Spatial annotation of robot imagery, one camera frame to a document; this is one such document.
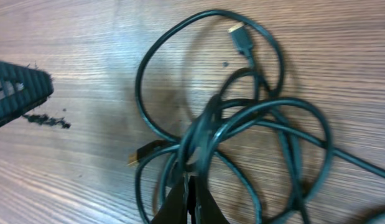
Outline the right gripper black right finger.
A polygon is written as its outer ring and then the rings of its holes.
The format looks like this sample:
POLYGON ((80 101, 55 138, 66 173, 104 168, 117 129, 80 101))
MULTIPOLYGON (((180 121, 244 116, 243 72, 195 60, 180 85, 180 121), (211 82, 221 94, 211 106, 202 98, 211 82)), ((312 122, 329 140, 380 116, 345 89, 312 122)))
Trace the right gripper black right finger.
POLYGON ((229 224, 210 191, 195 176, 183 177, 171 189, 151 224, 229 224))

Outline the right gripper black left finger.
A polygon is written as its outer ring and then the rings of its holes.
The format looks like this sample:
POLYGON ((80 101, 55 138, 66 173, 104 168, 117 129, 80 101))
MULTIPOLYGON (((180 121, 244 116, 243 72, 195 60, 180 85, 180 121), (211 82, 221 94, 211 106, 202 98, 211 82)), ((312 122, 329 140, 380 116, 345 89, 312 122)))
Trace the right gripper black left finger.
POLYGON ((47 72, 0 61, 0 128, 45 103, 53 92, 47 72))

